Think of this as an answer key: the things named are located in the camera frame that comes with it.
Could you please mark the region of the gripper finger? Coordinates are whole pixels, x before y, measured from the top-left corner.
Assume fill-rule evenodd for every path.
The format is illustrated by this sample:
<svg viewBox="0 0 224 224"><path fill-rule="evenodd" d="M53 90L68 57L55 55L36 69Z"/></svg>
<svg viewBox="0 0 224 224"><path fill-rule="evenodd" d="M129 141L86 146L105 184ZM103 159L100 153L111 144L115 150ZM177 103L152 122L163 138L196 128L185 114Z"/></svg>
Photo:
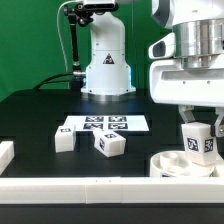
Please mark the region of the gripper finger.
<svg viewBox="0 0 224 224"><path fill-rule="evenodd" d="M217 137L224 137L224 107L217 107L215 113L217 115L214 123L215 135Z"/></svg>
<svg viewBox="0 0 224 224"><path fill-rule="evenodd" d="M178 106L179 114L185 123L191 123L195 121L193 109L194 107L191 105Z"/></svg>

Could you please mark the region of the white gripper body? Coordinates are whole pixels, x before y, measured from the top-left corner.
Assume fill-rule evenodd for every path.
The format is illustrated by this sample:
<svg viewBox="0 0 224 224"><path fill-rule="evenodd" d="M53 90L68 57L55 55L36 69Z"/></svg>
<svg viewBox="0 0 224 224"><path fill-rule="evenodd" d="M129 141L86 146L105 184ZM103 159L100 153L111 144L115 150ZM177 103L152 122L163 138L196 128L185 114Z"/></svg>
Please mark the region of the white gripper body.
<svg viewBox="0 0 224 224"><path fill-rule="evenodd" d="M159 60L149 70L150 94L162 104L224 107L224 58L209 68L183 69L179 59Z"/></svg>

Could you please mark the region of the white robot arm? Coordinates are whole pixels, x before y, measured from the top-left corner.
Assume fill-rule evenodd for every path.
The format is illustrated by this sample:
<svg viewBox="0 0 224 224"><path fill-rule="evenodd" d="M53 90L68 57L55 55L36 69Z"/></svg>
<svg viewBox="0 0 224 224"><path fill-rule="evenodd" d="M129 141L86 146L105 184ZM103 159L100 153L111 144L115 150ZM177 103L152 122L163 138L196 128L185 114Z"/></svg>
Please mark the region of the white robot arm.
<svg viewBox="0 0 224 224"><path fill-rule="evenodd" d="M117 1L84 0L83 6L93 23L82 91L92 96L133 92L124 25L112 15ZM214 107L218 118L210 133L224 136L224 0L151 0L151 16L171 31L148 49L152 100L177 105L186 123L195 121L195 106Z"/></svg>

